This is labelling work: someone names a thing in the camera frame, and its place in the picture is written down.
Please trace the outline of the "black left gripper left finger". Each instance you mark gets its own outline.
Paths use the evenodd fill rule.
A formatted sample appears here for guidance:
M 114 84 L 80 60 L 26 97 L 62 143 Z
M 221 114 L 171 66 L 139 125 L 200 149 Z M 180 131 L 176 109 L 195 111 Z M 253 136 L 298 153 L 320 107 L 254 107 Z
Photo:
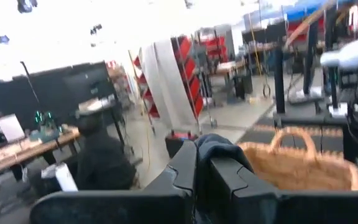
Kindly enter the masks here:
M 196 163 L 196 145 L 184 141 L 146 188 L 55 192 L 33 206 L 30 224 L 192 224 Z

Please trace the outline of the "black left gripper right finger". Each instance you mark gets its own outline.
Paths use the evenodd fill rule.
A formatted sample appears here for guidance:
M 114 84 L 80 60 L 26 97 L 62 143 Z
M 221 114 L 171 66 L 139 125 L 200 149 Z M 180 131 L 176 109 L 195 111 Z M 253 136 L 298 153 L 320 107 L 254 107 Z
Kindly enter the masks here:
M 358 224 L 358 191 L 280 190 L 231 158 L 211 160 L 219 224 Z

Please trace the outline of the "black garment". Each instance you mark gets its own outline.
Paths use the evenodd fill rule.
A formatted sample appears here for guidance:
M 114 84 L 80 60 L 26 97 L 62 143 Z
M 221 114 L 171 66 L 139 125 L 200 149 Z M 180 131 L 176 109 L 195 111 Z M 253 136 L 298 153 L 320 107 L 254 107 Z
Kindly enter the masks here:
M 195 219 L 197 224 L 212 224 L 208 217 L 206 189 L 209 180 L 209 164 L 213 157 L 230 157 L 254 173 L 242 149 L 228 139 L 215 134 L 204 134 L 194 141 L 198 150 L 195 185 Z

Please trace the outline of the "woven wicker basket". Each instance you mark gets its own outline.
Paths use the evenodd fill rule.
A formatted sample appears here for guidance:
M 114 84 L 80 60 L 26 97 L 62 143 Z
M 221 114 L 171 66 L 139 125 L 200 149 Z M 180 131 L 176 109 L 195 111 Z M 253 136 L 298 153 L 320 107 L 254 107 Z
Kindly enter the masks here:
M 306 149 L 282 147 L 286 136 L 302 138 Z M 284 190 L 358 190 L 358 166 L 341 152 L 318 152 L 311 136 L 296 127 L 283 128 L 270 144 L 239 144 L 256 176 Z

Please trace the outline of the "person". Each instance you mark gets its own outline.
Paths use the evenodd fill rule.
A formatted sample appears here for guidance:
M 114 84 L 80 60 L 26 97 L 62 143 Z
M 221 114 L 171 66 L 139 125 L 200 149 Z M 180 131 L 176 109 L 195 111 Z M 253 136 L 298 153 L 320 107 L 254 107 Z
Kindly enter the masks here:
M 83 137 L 78 155 L 76 184 L 80 190 L 129 190 L 137 170 L 97 116 L 82 116 L 77 128 Z

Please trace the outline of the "black and red crate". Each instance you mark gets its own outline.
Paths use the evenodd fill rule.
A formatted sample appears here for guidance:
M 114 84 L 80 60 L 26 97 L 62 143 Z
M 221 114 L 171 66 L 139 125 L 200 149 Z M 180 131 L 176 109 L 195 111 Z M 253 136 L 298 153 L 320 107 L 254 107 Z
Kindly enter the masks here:
M 194 141 L 198 136 L 192 134 L 190 131 L 180 132 L 171 130 L 165 137 L 165 144 L 169 158 L 173 158 L 175 154 L 180 150 L 185 140 Z

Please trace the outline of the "white board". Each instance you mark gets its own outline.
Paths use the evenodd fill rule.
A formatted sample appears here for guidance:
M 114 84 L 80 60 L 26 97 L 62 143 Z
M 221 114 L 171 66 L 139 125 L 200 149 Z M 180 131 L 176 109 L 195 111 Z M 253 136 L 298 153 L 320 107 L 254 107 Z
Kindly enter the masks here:
M 140 64 L 151 90 L 160 122 L 170 129 L 194 126 L 191 109 L 169 39 L 141 47 Z

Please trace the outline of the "wooden desk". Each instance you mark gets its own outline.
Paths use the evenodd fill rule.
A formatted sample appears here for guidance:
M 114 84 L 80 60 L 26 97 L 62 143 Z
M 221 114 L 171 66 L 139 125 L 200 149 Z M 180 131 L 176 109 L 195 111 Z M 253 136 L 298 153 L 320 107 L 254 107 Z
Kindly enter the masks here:
M 14 164 L 37 157 L 44 152 L 63 147 L 69 143 L 73 143 L 80 133 L 76 127 L 67 126 L 68 132 L 59 135 L 57 140 L 42 143 L 41 140 L 31 141 L 28 138 L 19 143 L 9 144 L 0 148 L 0 171 L 9 168 Z

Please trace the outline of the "rack with red bins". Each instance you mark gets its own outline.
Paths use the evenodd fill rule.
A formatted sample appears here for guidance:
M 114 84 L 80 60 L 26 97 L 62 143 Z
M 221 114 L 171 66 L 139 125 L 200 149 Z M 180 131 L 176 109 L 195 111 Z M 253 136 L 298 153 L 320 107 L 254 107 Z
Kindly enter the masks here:
M 185 86 L 185 91 L 191 105 L 191 109 L 198 124 L 198 116 L 203 109 L 203 96 L 201 94 L 201 82 L 198 78 L 195 59 L 191 55 L 192 41 L 185 35 L 172 37 L 169 39 L 173 47 L 173 53 L 177 61 L 181 79 Z M 139 70 L 139 74 L 135 76 L 138 87 L 140 88 L 140 96 L 144 102 L 146 113 L 151 119 L 159 119 L 160 115 L 154 104 L 151 90 L 147 84 L 145 75 L 140 64 L 140 51 L 133 60 L 133 65 Z

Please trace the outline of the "black partition screen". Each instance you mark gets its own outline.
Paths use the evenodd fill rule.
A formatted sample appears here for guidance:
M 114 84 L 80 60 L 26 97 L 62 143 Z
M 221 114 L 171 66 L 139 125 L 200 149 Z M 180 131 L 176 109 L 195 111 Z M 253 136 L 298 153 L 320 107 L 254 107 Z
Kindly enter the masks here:
M 37 129 L 35 112 L 51 112 L 58 123 L 73 124 L 78 105 L 116 96 L 104 62 L 31 73 L 0 82 L 0 112 L 15 114 L 24 129 Z

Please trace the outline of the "white laptop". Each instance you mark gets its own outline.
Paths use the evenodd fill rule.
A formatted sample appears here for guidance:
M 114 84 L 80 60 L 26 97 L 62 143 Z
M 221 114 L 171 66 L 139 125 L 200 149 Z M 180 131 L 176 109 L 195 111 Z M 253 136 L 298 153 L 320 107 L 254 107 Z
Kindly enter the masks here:
M 7 142 L 25 138 L 25 133 L 15 114 L 0 117 L 0 128 Z

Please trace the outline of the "black-frame wooden workbench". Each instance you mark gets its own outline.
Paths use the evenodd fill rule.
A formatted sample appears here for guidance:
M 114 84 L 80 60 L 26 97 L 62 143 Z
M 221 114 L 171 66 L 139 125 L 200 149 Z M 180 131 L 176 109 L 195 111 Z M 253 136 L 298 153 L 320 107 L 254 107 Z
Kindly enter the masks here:
M 284 48 L 287 49 L 289 45 L 302 34 L 310 25 L 318 23 L 319 18 L 324 14 L 325 11 L 329 11 L 334 8 L 333 16 L 336 17 L 337 5 L 341 10 L 345 10 L 345 14 L 349 11 L 352 6 L 358 6 L 358 0 L 327 0 L 322 3 L 320 7 L 314 10 L 310 15 L 306 16 L 300 25 L 291 33 L 287 38 Z M 284 89 L 283 89 L 283 50 L 282 47 L 278 46 L 275 48 L 276 62 L 275 62 L 275 105 L 277 112 L 273 115 L 274 121 L 280 126 L 282 116 L 285 116 L 285 100 L 284 100 Z

